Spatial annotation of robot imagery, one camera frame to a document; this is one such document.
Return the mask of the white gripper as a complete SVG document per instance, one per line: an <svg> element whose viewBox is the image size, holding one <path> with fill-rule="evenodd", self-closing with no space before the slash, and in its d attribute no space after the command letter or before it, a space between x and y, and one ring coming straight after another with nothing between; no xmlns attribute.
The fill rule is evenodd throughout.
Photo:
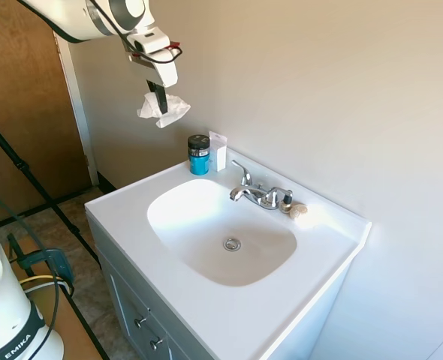
<svg viewBox="0 0 443 360"><path fill-rule="evenodd" d="M155 95L155 99L158 101L161 114L167 113L167 96L164 88L177 83L178 73L173 60L177 51L160 49L147 54L148 57L158 62L146 60L132 51L126 50L125 52L132 71L147 80L146 83L150 92Z"/></svg>

